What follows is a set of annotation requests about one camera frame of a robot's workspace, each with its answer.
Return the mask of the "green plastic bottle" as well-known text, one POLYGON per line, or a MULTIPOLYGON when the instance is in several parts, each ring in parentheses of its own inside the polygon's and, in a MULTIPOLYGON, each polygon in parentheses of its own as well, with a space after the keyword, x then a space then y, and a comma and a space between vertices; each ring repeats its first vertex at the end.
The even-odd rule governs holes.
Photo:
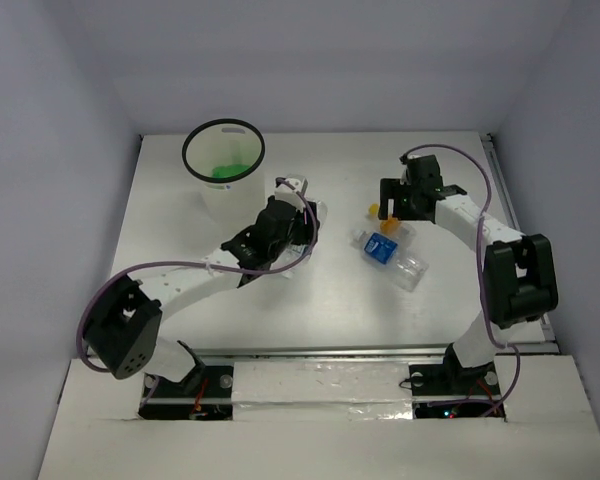
POLYGON ((236 177, 248 172, 249 169, 249 165, 239 163, 219 165, 213 168, 211 177, 221 182, 234 181, 236 177))

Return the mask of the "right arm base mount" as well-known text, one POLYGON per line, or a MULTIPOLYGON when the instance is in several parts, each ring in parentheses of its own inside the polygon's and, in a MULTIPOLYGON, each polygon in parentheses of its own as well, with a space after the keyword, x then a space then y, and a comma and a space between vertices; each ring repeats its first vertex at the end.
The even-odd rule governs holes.
POLYGON ((442 364, 412 364, 399 386, 411 393, 415 419, 505 418, 493 362, 455 377, 442 364))

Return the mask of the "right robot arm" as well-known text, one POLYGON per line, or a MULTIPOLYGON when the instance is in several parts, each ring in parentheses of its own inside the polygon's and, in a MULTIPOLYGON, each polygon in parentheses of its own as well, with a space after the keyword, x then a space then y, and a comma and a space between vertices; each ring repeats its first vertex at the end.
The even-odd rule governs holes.
POLYGON ((405 154, 400 161, 402 176, 380 182, 379 218, 429 221, 476 256, 481 309, 447 347, 438 375, 448 390, 462 392, 486 373, 515 333, 557 307, 551 243, 506 226, 464 189, 445 184, 435 156, 405 154))

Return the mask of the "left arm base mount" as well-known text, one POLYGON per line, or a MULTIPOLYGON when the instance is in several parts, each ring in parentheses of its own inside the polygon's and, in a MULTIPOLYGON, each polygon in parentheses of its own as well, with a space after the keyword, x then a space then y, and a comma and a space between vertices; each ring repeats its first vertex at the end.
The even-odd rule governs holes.
POLYGON ((234 366, 206 364, 188 345, 184 348, 193 369, 181 382, 159 378, 143 388, 138 415, 144 420, 228 421, 233 418, 231 400, 234 366))

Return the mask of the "clear bottle blue label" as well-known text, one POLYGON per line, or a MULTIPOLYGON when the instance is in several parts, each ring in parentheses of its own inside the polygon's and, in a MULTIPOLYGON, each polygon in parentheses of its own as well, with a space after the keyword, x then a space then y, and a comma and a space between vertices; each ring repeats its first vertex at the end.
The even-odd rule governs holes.
POLYGON ((407 292, 416 289, 429 268, 401 242, 378 231, 354 230, 351 244, 365 262, 407 292))

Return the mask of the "clear bottle lemon label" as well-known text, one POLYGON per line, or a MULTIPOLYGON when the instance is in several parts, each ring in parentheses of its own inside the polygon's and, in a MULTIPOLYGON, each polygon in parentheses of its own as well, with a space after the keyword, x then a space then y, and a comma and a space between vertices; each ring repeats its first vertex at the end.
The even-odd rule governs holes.
MULTIPOLYGON (((318 222, 318 227, 321 227, 326 221, 328 213, 326 204, 323 201, 314 199, 310 199, 309 204, 314 212, 314 218, 318 222)), ((304 228, 302 231, 304 236, 296 243, 289 244, 279 257, 280 265, 285 268, 281 275, 287 279, 292 278, 294 273, 309 261, 313 249, 312 245, 315 243, 314 221, 307 212, 304 212, 300 226, 304 228)))

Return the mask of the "clear bottle yellow cap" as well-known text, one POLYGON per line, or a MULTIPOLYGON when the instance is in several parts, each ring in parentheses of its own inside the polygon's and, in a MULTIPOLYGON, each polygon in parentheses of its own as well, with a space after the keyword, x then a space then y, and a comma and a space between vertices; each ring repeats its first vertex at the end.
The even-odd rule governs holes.
POLYGON ((367 218, 377 230, 388 238, 398 242, 409 244, 415 238, 416 232, 407 224, 389 216, 386 220, 378 217, 379 205, 372 203, 368 207, 367 218))

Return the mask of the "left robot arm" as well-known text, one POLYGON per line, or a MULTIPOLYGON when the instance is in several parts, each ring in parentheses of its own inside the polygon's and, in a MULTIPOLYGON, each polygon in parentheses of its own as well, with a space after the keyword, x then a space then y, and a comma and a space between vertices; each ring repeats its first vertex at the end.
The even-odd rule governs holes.
POLYGON ((162 325, 197 302, 303 263, 326 215, 321 201, 270 196, 252 224, 203 259, 149 262, 118 272, 82 313, 76 331, 80 360, 117 380, 142 374, 181 395, 198 392, 203 362, 186 342, 162 337, 162 325))

